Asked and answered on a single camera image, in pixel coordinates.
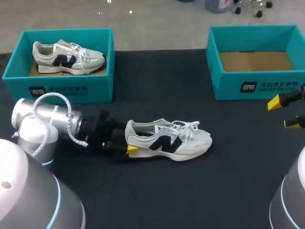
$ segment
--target n logo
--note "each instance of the n logo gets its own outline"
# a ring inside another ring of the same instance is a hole
[[[170,136],[161,136],[149,148],[152,150],[157,150],[162,147],[161,150],[163,152],[174,153],[182,144],[182,141],[179,137],[177,137],[173,144],[171,144],[171,138],[172,137]]]
[[[61,64],[62,67],[71,68],[76,61],[77,59],[75,56],[72,56],[68,61],[68,56],[60,54],[55,58],[52,65],[59,66]]]

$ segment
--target white sneaker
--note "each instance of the white sneaker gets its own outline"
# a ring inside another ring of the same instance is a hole
[[[159,119],[152,123],[130,120],[125,129],[129,157],[166,156],[175,161],[195,158],[212,144],[208,132],[198,129],[199,122],[186,123]]]
[[[52,45],[35,42],[33,57],[39,73],[67,72],[84,75],[98,72],[106,64],[106,56],[103,53],[63,40]]]

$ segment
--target cardboard box bottom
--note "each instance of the cardboard box bottom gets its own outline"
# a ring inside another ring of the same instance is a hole
[[[294,70],[286,52],[219,52],[226,72]]]

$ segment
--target tiled floor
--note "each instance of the tiled floor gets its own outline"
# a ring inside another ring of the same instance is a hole
[[[34,29],[110,27],[116,50],[205,48],[211,25],[297,24],[305,34],[304,0],[273,0],[260,19],[250,2],[235,15],[207,12],[204,1],[2,0],[0,53],[13,50],[22,30]]]

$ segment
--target shoelace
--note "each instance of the shoelace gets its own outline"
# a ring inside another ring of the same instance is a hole
[[[85,61],[86,63],[90,61],[87,50],[82,48],[80,45],[76,43],[70,43],[70,48],[71,48],[71,52],[68,52],[68,54],[69,55],[74,55],[75,53],[78,54],[80,57],[81,68],[85,70],[83,66],[83,61]]]
[[[183,122],[183,121],[174,121],[172,122],[172,126],[170,127],[171,130],[173,130],[174,135],[180,135],[185,138],[185,142],[187,142],[187,139],[193,138],[193,132],[196,132],[198,130],[198,125],[200,124],[199,121],[196,122]]]

